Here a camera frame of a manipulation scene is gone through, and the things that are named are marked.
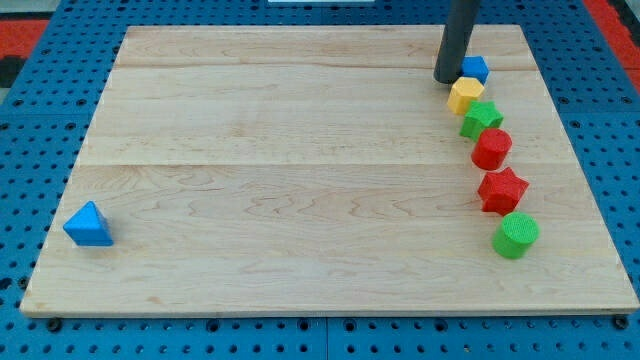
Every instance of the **blue pegboard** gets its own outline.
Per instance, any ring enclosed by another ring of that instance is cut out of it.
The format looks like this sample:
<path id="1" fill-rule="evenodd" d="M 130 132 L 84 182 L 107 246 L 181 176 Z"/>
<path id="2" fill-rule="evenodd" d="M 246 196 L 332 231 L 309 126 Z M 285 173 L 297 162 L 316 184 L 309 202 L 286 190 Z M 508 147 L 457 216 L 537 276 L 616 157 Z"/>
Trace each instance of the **blue pegboard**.
<path id="1" fill-rule="evenodd" d="M 18 311 L 128 25 L 442 24 L 449 0 L 63 0 L 0 106 L 0 359 L 639 358 L 640 317 L 32 320 Z M 484 0 L 520 24 L 640 292 L 640 99 L 578 0 Z"/>

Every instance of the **blue triangular prism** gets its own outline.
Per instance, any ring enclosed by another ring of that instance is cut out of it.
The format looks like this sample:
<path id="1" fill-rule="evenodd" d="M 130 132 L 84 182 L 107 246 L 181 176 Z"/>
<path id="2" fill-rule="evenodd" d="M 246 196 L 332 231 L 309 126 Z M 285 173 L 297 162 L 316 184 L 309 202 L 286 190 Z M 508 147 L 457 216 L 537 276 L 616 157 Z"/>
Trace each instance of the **blue triangular prism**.
<path id="1" fill-rule="evenodd" d="M 78 246 L 111 246 L 107 221 L 93 201 L 87 202 L 62 228 Z"/>

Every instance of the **green block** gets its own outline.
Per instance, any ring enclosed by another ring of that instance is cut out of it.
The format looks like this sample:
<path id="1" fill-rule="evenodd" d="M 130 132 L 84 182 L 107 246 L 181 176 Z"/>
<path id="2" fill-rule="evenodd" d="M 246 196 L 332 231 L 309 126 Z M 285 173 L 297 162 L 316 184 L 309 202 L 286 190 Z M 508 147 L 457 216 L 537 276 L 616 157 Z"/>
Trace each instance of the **green block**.
<path id="1" fill-rule="evenodd" d="M 493 101 L 472 101 L 464 116 L 460 135 L 478 141 L 480 134 L 487 128 L 499 128 L 504 116 L 496 109 Z"/>
<path id="2" fill-rule="evenodd" d="M 519 259 L 540 235 L 536 221 L 521 212 L 512 212 L 502 218 L 495 235 L 493 249 L 507 259 Z"/>

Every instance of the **red star-shaped block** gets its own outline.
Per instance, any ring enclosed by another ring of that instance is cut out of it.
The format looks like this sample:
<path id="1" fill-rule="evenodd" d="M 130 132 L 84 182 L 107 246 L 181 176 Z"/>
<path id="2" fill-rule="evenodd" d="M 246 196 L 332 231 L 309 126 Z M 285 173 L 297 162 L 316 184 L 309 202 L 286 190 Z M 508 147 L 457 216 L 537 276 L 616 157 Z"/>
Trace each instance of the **red star-shaped block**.
<path id="1" fill-rule="evenodd" d="M 482 211 L 507 215 L 516 208 L 527 187 L 529 183 L 517 177 L 509 167 L 501 172 L 487 173 L 478 188 Z"/>

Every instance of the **red cylinder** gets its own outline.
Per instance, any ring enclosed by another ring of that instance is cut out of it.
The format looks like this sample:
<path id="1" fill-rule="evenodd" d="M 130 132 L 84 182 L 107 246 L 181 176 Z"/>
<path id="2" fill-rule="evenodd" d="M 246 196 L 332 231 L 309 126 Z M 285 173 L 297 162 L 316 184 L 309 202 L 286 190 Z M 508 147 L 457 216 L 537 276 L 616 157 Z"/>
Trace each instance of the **red cylinder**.
<path id="1" fill-rule="evenodd" d="M 471 160 L 484 170 L 496 170 L 511 149 L 511 136 L 495 128 L 485 129 L 471 153 Z"/>

